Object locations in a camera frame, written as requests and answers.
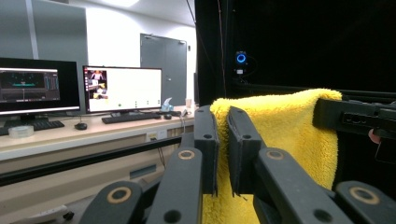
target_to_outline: white wall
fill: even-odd
[[[69,4],[86,8],[88,62],[90,65],[139,67],[141,33],[187,41],[191,51],[187,52],[186,96],[194,99],[195,27],[162,21],[81,0],[69,0]]]

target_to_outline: computer mouse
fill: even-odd
[[[77,130],[81,130],[81,131],[82,130],[87,130],[88,125],[86,123],[78,123],[78,124],[75,125],[75,128]]]
[[[172,115],[171,115],[171,114],[164,114],[164,115],[163,115],[163,118],[164,118],[164,119],[171,119],[171,118],[172,118]]]

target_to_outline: ceiling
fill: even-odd
[[[131,7],[117,7],[102,0],[85,1],[195,27],[194,0],[140,0]]]

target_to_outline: ceiling light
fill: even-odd
[[[131,7],[133,4],[137,3],[139,0],[103,0],[106,3],[119,7]]]

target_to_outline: yellow towel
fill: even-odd
[[[259,223],[252,205],[252,195],[233,197],[228,161],[228,124],[230,106],[245,110],[268,147],[287,150],[305,171],[322,187],[332,188],[337,165],[335,131],[312,125],[318,98],[341,100],[341,93],[326,89],[299,91],[294,94],[264,95],[243,99],[218,99],[210,106],[218,123],[219,196],[204,195],[203,222]]]

